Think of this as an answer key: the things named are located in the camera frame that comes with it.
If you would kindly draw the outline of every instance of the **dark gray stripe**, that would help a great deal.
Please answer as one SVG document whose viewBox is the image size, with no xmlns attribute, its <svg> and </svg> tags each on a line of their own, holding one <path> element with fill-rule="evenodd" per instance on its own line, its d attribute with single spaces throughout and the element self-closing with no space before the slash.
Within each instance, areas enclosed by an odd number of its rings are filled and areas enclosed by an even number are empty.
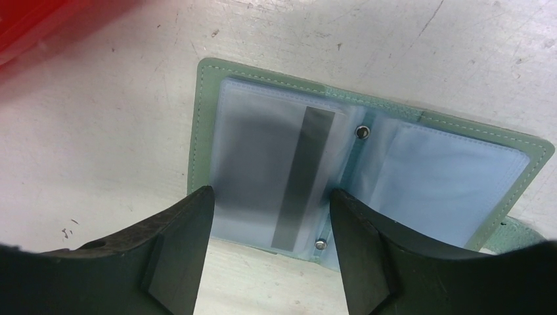
<svg viewBox="0 0 557 315">
<path fill-rule="evenodd" d="M 334 112 L 305 109 L 271 247 L 294 250 L 333 119 Z"/>
</svg>

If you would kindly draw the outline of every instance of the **white table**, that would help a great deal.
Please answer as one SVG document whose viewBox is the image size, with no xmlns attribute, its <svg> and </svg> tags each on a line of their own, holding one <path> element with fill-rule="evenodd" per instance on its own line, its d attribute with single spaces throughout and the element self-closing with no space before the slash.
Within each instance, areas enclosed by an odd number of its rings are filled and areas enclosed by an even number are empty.
<svg viewBox="0 0 557 315">
<path fill-rule="evenodd" d="M 0 242 L 75 249 L 181 199 L 207 56 L 557 142 L 557 1 L 112 2 L 0 68 Z M 555 169 L 511 212 L 550 238 Z M 344 313 L 338 273 L 211 241 L 196 314 Z"/>
</svg>

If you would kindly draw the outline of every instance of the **card holder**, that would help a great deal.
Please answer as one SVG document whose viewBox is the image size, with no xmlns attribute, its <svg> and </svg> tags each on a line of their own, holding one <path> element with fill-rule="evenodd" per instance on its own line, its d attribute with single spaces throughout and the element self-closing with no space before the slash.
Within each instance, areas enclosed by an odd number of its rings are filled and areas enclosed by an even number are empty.
<svg viewBox="0 0 557 315">
<path fill-rule="evenodd" d="M 331 269 L 331 189 L 479 249 L 554 151 L 532 136 L 215 59 L 200 63 L 195 114 L 189 190 L 213 186 L 212 236 Z"/>
</svg>

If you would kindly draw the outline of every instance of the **stitching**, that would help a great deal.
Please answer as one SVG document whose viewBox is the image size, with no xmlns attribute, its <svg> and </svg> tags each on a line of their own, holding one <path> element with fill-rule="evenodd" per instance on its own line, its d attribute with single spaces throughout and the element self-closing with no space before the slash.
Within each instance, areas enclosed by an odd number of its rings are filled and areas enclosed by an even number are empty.
<svg viewBox="0 0 557 315">
<path fill-rule="evenodd" d="M 213 69 L 217 69 L 217 70 L 232 72 L 232 73 L 235 73 L 235 74 L 246 75 L 246 76 L 248 76 L 248 77 L 254 77 L 254 78 L 256 78 L 256 79 L 262 79 L 262 80 L 266 80 L 266 81 L 270 81 L 270 82 L 280 83 L 280 84 L 283 84 L 283 85 L 286 85 L 286 86 L 289 86 L 289 87 L 294 87 L 294 88 L 301 89 L 301 90 L 305 90 L 305 91 L 310 91 L 310 92 L 314 92 L 314 93 L 319 93 L 319 94 L 322 94 L 322 95 L 325 94 L 325 92 L 323 92 L 323 91 L 318 91 L 318 90 L 310 89 L 310 88 L 306 88 L 306 87 L 299 87 L 299 86 L 294 85 L 294 84 L 290 84 L 290 83 L 283 82 L 283 81 L 278 81 L 278 80 L 275 80 L 275 79 L 269 79 L 269 78 L 267 78 L 267 77 L 263 77 L 263 76 L 260 76 L 260 75 L 253 75 L 253 74 L 250 74 L 250 73 L 240 72 L 240 71 L 237 71 L 237 70 L 227 69 L 227 68 L 223 68 L 223 67 L 219 67 L 219 66 L 211 66 L 211 65 L 202 66 L 202 67 L 201 67 L 201 80 L 200 80 L 200 84 L 199 84 L 199 86 L 200 86 L 200 87 L 199 87 L 199 102 L 198 102 L 197 114 L 196 114 L 196 115 L 197 115 L 197 118 L 196 118 L 195 138 L 194 138 L 194 148 L 193 148 L 192 185 L 194 185 L 194 183 L 195 183 L 195 157 L 196 157 L 196 153 L 197 153 L 197 136 L 198 136 L 198 128 L 199 128 L 201 100 L 202 100 L 202 97 L 203 97 L 203 93 L 202 93 L 202 91 L 203 91 L 203 75 L 204 75 L 204 70 L 205 70 L 205 68 L 207 68 L 207 67 L 213 68 Z M 355 102 L 358 102 L 358 103 L 362 103 L 362 104 L 375 104 L 375 103 L 372 103 L 372 102 L 369 102 L 369 101 L 359 100 L 359 99 L 357 99 L 357 98 L 351 98 L 351 97 L 348 97 L 348 96 L 338 95 L 338 94 L 335 94 L 335 93 L 332 93 L 332 96 L 337 97 L 337 98 L 344 98 L 344 99 L 347 99 L 347 100 L 352 100 L 352 101 L 355 101 Z M 379 106 L 379 107 L 385 108 L 385 106 L 384 106 L 383 104 L 381 104 L 381 103 L 375 104 L 375 105 L 377 105 L 377 106 Z M 501 208 L 501 211 L 497 214 L 497 217 L 496 217 L 495 220 L 491 223 L 491 226 L 489 226 L 489 227 L 487 228 L 487 230 L 485 231 L 485 233 L 484 233 L 483 236 L 481 237 L 481 239 L 485 239 L 485 237 L 487 236 L 487 233 L 488 233 L 490 230 L 492 230 L 492 229 L 493 229 L 493 226 L 495 225 L 495 223 L 496 223 L 497 221 L 499 221 L 499 219 L 501 218 L 502 214 L 505 212 L 506 208 L 510 205 L 510 203 L 514 200 L 514 198 L 516 197 L 516 195 L 518 194 L 518 192 L 522 189 L 522 186 L 524 186 L 524 184 L 527 182 L 528 178 L 529 178 L 529 177 L 532 175 L 532 173 L 534 173 L 534 171 L 538 168 L 539 164 L 541 163 L 542 159 L 545 157 L 545 154 L 547 153 L 547 149 L 546 149 L 544 146 L 542 146 L 542 145 L 540 145 L 540 144 L 537 144 L 537 143 L 534 143 L 534 142 L 523 141 L 523 140 L 520 140 L 520 139 L 517 139 L 517 138 L 512 138 L 512 137 L 509 137 L 509 136 L 502 136 L 502 135 L 499 135 L 499 134 L 496 134 L 496 133 L 490 133 L 489 131 L 483 131 L 483 130 L 476 129 L 476 128 L 461 126 L 461 125 L 456 124 L 456 123 L 449 123 L 449 122 L 447 122 L 447 121 L 443 121 L 443 120 L 439 120 L 439 119 L 433 119 L 433 118 L 431 118 L 431 117 L 426 117 L 426 116 L 424 116 L 423 114 L 421 114 L 421 115 L 420 115 L 420 114 L 413 114 L 413 115 L 416 116 L 416 117 L 419 116 L 420 118 L 425 118 L 425 119 L 427 119 L 427 120 L 435 121 L 435 122 L 438 122 L 438 123 L 444 123 L 444 124 L 446 124 L 446 125 L 459 127 L 459 128 L 462 128 L 462 129 L 468 129 L 468 130 L 471 130 L 471 131 L 476 131 L 476 132 L 479 132 L 479 133 L 483 133 L 483 134 L 487 134 L 487 135 L 492 135 L 492 136 L 496 136 L 496 137 L 500 137 L 500 138 L 505 138 L 505 139 L 509 139 L 509 140 L 513 140 L 513 141 L 523 142 L 523 143 L 526 143 L 526 144 L 530 144 L 530 145 L 538 146 L 538 147 L 542 148 L 543 153 L 542 153 L 542 155 L 540 156 L 540 158 L 537 160 L 536 164 L 532 167 L 532 169 L 530 170 L 530 172 L 528 172 L 528 174 L 527 174 L 526 177 L 522 180 L 522 182 L 520 183 L 520 185 L 518 186 L 518 188 L 514 191 L 514 193 L 513 193 L 513 194 L 511 195 L 511 197 L 509 198 L 509 200 L 508 200 L 508 201 L 505 203 L 505 205 L 503 206 L 503 208 Z M 481 239 L 476 243 L 476 247 L 479 246 L 479 243 L 481 243 Z"/>
</svg>

